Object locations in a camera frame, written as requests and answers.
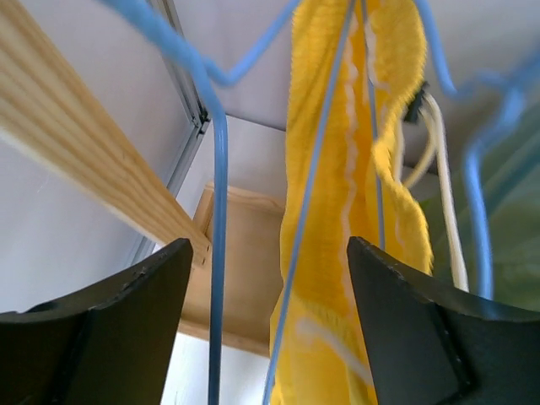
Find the wire hanger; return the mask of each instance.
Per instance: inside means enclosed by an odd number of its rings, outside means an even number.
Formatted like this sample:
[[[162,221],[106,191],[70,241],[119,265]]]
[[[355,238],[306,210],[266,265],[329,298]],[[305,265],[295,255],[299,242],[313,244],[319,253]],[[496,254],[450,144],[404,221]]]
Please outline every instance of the wire hanger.
[[[477,73],[460,89],[456,89],[435,28],[435,20],[426,0],[414,0],[429,43],[435,73],[443,93],[453,100],[470,98],[481,86],[495,89],[503,95],[501,107],[494,119],[478,132],[467,145],[463,159],[463,180],[471,211],[472,234],[475,240],[478,294],[487,299],[494,296],[493,264],[489,239],[488,218],[483,201],[480,165],[485,154],[506,138],[516,127],[525,107],[525,90],[540,75],[540,53],[525,60],[511,74],[491,71]]]
[[[208,364],[208,404],[219,404],[221,340],[223,334],[225,232],[227,218],[228,133],[225,111],[213,91],[216,84],[231,86],[241,80],[284,27],[300,0],[291,0],[257,43],[230,71],[225,73],[207,57],[184,40],[144,0],[100,0],[118,12],[129,24],[155,44],[172,61],[180,64],[192,76],[202,101],[214,123],[214,206],[212,288],[210,300],[210,353]]]
[[[211,291],[211,316],[210,316],[210,360],[209,360],[209,383],[208,383],[208,403],[219,403],[219,373],[221,357],[221,336],[223,324],[223,295],[224,295],[224,241],[227,210],[227,122],[223,106],[220,104],[217,95],[212,89],[210,79],[219,85],[232,85],[240,80],[249,69],[255,64],[261,54],[267,49],[300,0],[291,0],[283,9],[278,19],[271,25],[267,32],[261,37],[256,45],[247,53],[246,57],[240,61],[230,73],[221,71],[215,63],[206,57],[198,54],[193,46],[181,38],[164,20],[158,15],[144,0],[100,0],[109,7],[115,9],[131,25],[143,33],[146,38],[153,42],[167,57],[181,64],[193,77],[202,100],[207,106],[214,120],[215,128],[215,204],[214,204],[214,230],[213,230],[213,258],[212,258],[212,291]],[[486,297],[493,296],[493,275],[491,273],[491,256],[489,244],[489,231],[485,206],[482,199],[482,189],[479,180],[479,161],[483,154],[493,144],[497,143],[510,129],[512,129],[525,105],[523,89],[533,81],[540,71],[540,55],[536,55],[531,61],[527,61],[522,67],[516,69],[508,78],[503,78],[497,73],[480,73],[470,83],[465,84],[457,90],[452,83],[451,75],[442,51],[440,38],[435,28],[433,16],[429,10],[426,0],[414,0],[418,12],[424,24],[424,32],[429,42],[431,57],[435,65],[437,78],[444,93],[455,100],[462,100],[469,97],[479,84],[497,89],[505,95],[502,109],[497,119],[479,133],[469,144],[464,159],[464,176],[467,188],[467,197],[472,212],[473,233],[477,247],[477,267],[480,281],[479,293]],[[362,2],[364,17],[366,15],[365,1]],[[324,124],[324,116],[321,116],[321,124]],[[316,167],[316,161],[311,162],[311,170]],[[380,188],[378,188],[378,200],[381,198]],[[309,189],[306,188],[305,198],[302,203],[302,212],[307,211],[309,202]],[[380,215],[380,226],[383,218]],[[302,222],[296,235],[302,234]],[[293,271],[289,271],[286,286],[292,286],[294,276]],[[283,302],[282,314],[286,313],[287,307]],[[281,334],[276,336],[276,341],[281,339]],[[278,356],[278,347],[274,347],[273,358]]]

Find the wooden frame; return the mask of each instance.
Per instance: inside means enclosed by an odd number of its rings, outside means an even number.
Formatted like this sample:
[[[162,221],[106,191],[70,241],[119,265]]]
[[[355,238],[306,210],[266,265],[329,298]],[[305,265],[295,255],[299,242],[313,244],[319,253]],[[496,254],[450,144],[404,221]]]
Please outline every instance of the wooden frame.
[[[223,343],[268,356],[270,315],[283,287],[279,271],[280,202],[229,187]],[[194,221],[207,236],[213,226],[213,184],[202,193]],[[194,269],[179,331],[208,339],[210,266]]]
[[[16,0],[0,2],[0,126],[5,141],[148,238],[187,238],[194,266],[207,261],[209,239]]]

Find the white rope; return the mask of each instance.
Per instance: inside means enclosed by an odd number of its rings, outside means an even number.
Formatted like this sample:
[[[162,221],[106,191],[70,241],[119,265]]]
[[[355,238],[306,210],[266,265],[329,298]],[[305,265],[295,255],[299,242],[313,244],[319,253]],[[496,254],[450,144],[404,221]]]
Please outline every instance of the white rope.
[[[445,123],[443,122],[439,105],[437,105],[437,101],[433,96],[426,93],[424,95],[424,101],[426,102],[426,106],[429,107],[429,114],[431,115],[431,122],[429,125],[433,124],[437,143],[437,168],[439,169],[439,183],[442,198],[442,210],[446,224],[446,235],[448,237],[448,244],[450,245],[452,279],[457,288],[468,292],[469,282],[467,269],[465,268],[462,243],[459,239],[459,231],[457,230],[456,210],[454,209],[454,197],[452,196],[450,169],[448,167]]]
[[[406,188],[414,186],[427,172],[435,154],[437,155],[437,168],[439,169],[440,194],[442,209],[445,218],[446,235],[450,247],[450,266],[454,285],[463,291],[469,290],[467,269],[463,259],[462,243],[457,229],[456,210],[452,196],[450,169],[448,166],[448,153],[446,150],[446,131],[442,112],[435,98],[425,93],[424,101],[427,108],[420,109],[428,129],[428,142],[418,164],[413,172],[403,182]],[[396,153],[393,160],[393,175],[396,181],[401,180],[402,162],[405,154],[405,138],[403,136],[401,120],[396,126]]]

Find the black clamp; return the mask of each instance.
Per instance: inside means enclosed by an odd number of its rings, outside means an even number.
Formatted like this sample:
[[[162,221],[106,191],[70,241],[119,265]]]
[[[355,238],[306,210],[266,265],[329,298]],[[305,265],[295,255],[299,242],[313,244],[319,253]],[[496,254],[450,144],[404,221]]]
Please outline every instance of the black clamp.
[[[403,118],[404,122],[411,124],[419,123],[419,110],[422,106],[422,100],[424,99],[425,90],[429,87],[428,82],[423,82],[418,92],[414,95],[413,100],[409,103],[407,108],[407,114]]]

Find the yellow cloth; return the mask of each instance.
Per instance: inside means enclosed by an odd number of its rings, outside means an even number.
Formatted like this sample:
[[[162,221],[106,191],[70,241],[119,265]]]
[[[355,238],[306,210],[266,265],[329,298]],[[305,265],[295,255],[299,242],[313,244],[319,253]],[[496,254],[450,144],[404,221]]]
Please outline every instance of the yellow cloth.
[[[347,6],[348,0],[304,0],[293,18],[286,140],[289,189],[281,229],[283,278],[289,270],[316,128]],[[391,168],[397,119],[422,82],[424,32],[410,0],[368,0],[368,10],[376,38],[370,49],[378,83],[380,138],[372,148],[364,18],[357,1],[300,248],[273,405],[376,403],[373,386],[348,370],[324,341],[299,327],[306,318],[318,322],[367,365],[346,246],[350,235],[378,241],[375,169],[383,185],[386,251],[430,271],[423,213],[407,189],[394,182]],[[271,319],[272,337],[281,302],[280,298]]]

